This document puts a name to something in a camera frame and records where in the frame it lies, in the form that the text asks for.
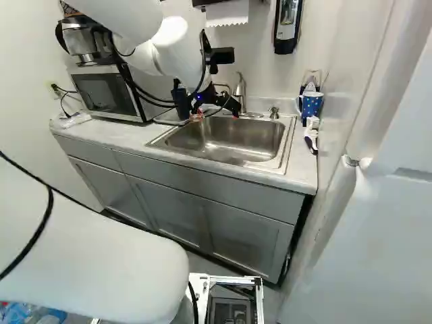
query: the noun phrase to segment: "paper towel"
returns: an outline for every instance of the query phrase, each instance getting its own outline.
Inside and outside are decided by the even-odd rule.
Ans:
[[[249,19],[249,0],[230,0],[205,6],[206,27],[246,24]]]

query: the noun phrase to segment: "sink basin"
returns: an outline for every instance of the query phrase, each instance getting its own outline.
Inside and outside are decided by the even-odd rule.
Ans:
[[[288,155],[284,153],[293,119],[215,115],[174,128],[147,145],[232,165],[278,169]]]

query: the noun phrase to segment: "blue mug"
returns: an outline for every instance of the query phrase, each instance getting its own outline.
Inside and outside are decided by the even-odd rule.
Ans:
[[[323,104],[324,94],[322,92],[304,91],[298,96],[302,99],[302,111],[298,110],[302,120],[310,116],[318,116],[319,109]]]

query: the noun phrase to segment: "electrical outlet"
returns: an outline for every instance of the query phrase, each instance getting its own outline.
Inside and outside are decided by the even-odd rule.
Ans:
[[[57,84],[57,83],[56,83],[56,81],[46,81],[45,82],[45,87],[48,89],[49,95],[54,100],[60,99],[63,93],[59,90],[54,90],[53,87],[51,86],[52,84]]]

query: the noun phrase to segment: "gray countertop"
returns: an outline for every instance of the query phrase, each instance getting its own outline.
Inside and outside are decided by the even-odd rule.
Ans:
[[[161,124],[131,125],[115,121],[92,119],[66,130],[51,128],[52,133],[98,144],[122,152],[184,165],[223,176],[229,176],[277,188],[315,195],[318,188],[317,158],[311,154],[303,139],[299,121],[296,122],[288,166],[284,175],[247,169],[236,165],[190,157],[179,153],[147,147],[145,144],[170,130]]]

